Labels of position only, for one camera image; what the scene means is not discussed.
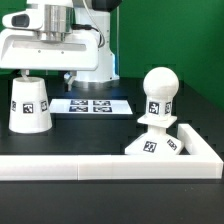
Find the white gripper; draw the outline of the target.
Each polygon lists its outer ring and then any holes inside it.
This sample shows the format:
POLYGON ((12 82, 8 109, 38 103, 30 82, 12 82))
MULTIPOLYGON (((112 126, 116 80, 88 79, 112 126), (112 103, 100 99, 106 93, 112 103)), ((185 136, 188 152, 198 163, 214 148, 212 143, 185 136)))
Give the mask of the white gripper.
POLYGON ((40 41, 35 32, 5 29, 0 33, 0 68, 21 70, 29 80, 29 70, 67 70, 64 81, 71 91, 77 72, 98 66, 98 44, 87 31, 75 31, 63 42, 40 41))

